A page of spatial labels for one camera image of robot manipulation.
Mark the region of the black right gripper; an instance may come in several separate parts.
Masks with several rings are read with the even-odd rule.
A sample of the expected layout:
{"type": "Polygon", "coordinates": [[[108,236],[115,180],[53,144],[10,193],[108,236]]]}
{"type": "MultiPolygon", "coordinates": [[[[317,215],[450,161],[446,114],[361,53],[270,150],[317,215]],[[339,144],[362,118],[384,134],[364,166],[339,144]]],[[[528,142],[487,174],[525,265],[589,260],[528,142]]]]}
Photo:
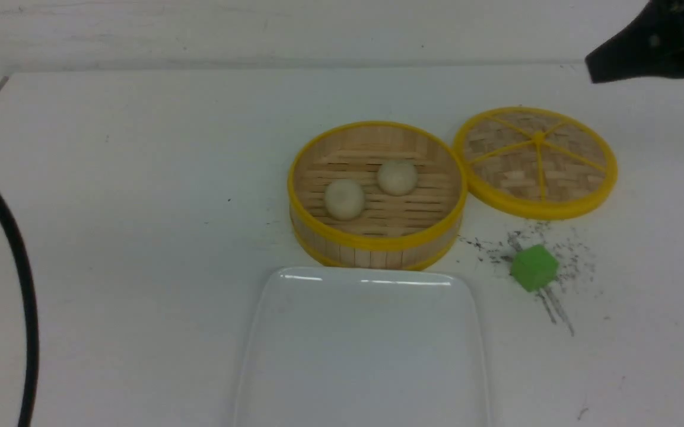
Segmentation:
{"type": "Polygon", "coordinates": [[[591,83],[684,79],[684,1],[649,1],[621,32],[585,58],[591,83]]]}

